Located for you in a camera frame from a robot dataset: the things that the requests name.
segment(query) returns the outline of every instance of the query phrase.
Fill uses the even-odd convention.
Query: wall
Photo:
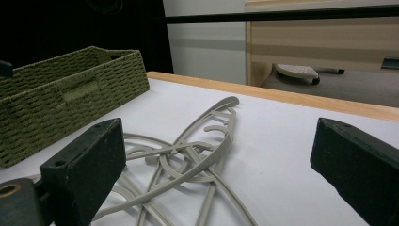
[[[245,0],[164,0],[167,16],[236,13]],[[168,34],[176,74],[246,83],[244,22],[169,24]]]

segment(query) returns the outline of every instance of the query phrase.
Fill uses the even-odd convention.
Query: woven basket
[[[0,167],[33,153],[150,88],[137,50],[89,47],[0,77]]]

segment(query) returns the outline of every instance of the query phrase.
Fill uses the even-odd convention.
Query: table surface
[[[0,183],[39,173],[44,161],[97,122],[121,118],[124,132],[171,143],[210,106],[236,96],[240,104],[234,108],[234,141],[220,175],[259,225],[367,225],[335,188],[311,169],[316,124],[321,117],[347,122],[399,148],[396,108],[172,74],[151,72],[148,77],[149,91],[21,163],[0,169]],[[213,134],[205,134],[212,139]],[[154,168],[137,163],[129,170],[131,179],[144,190]],[[194,225],[205,191],[205,185],[183,183],[152,201],[175,225]],[[118,200],[119,196],[111,194],[104,205]],[[133,207],[92,225],[132,225],[136,218],[137,208]],[[153,218],[148,223],[157,225]],[[207,225],[245,222],[218,190]]]

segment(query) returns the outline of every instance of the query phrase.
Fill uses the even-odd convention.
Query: basket rim
[[[55,58],[62,58],[62,57],[64,57],[64,56],[68,56],[68,55],[71,55],[71,54],[75,54],[75,53],[77,53],[77,52],[86,51],[86,50],[88,50],[88,49],[98,49],[98,50],[106,51],[106,52],[108,52],[108,51],[121,51],[121,52],[130,52],[130,53],[127,54],[127,55],[125,55],[125,56],[121,56],[121,57],[118,57],[118,58],[113,59],[113,60],[111,60],[111,61],[108,61],[108,62],[102,63],[102,64],[100,64],[100,65],[94,66],[94,67],[92,67],[92,68],[86,69],[86,70],[81,71],[81,72],[79,72],[79,73],[74,73],[74,74],[71,74],[71,75],[62,77],[62,78],[60,78],[60,79],[57,79],[57,80],[55,80],[55,81],[52,81],[52,82],[43,84],[43,85],[41,85],[41,86],[34,87],[34,88],[32,88],[32,89],[28,89],[28,90],[25,90],[25,91],[16,93],[16,94],[14,94],[14,95],[10,95],[10,96],[4,97],[3,99],[0,99],[0,104],[1,104],[1,103],[11,102],[13,99],[19,98],[20,96],[25,95],[25,94],[28,93],[28,92],[35,91],[35,90],[38,90],[38,89],[44,89],[44,88],[46,88],[46,87],[52,86],[52,85],[54,85],[54,84],[56,84],[56,83],[59,83],[59,82],[62,82],[62,81],[64,81],[64,80],[73,79],[74,77],[79,76],[79,75],[81,75],[81,74],[83,74],[83,73],[86,73],[86,72],[89,71],[89,70],[96,70],[96,69],[99,69],[99,68],[104,67],[104,66],[106,66],[106,65],[109,65],[109,64],[111,64],[111,63],[115,63],[115,62],[124,60],[125,58],[130,57],[130,56],[132,56],[132,55],[134,55],[134,54],[139,53],[140,56],[141,56],[141,53],[140,53],[139,50],[133,50],[133,49],[127,49],[127,50],[109,50],[109,49],[99,48],[99,47],[96,47],[96,46],[89,46],[88,48],[84,48],[84,49],[81,49],[81,50],[78,50],[78,51],[73,51],[73,52],[70,52],[70,53],[65,54],[65,55],[52,57],[52,58],[45,59],[45,60],[43,60],[43,61],[39,61],[39,62],[36,62],[36,63],[33,63],[33,64],[28,64],[28,65],[26,65],[26,66],[23,66],[23,67],[21,67],[21,68],[15,69],[15,70],[19,70],[19,69],[27,68],[27,67],[32,67],[32,66],[34,66],[34,65],[37,65],[37,64],[40,64],[40,63],[43,63],[43,62],[47,62],[47,61],[50,61],[50,60],[53,60],[53,59],[55,59]]]

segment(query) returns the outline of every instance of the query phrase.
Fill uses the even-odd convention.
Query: gray carpet
[[[318,85],[312,85],[311,79],[280,76],[274,70],[262,87],[399,107],[399,73],[345,71],[344,74],[337,74],[337,70],[314,69],[319,73]]]

